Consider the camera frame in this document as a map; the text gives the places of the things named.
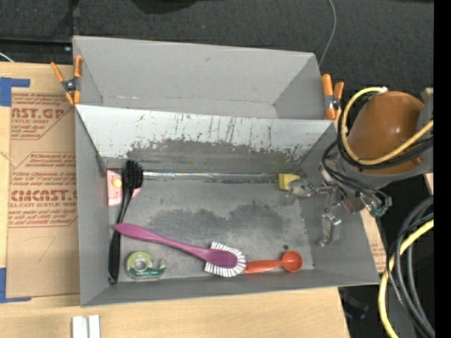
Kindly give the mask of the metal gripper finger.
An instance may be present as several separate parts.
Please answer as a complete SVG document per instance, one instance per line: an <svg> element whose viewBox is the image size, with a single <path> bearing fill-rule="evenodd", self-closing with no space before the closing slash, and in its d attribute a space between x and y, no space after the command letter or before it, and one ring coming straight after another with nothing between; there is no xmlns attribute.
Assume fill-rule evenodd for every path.
<svg viewBox="0 0 451 338"><path fill-rule="evenodd" d="M336 241L340 236L341 225L341 218L331 212L324 213L321 217L321 236L318 238L318 245L325 247Z"/></svg>
<svg viewBox="0 0 451 338"><path fill-rule="evenodd" d="M299 198L310 198L319 194L331 194L335 186L315 186L308 180L293 180L288 183L289 193Z"/></svg>

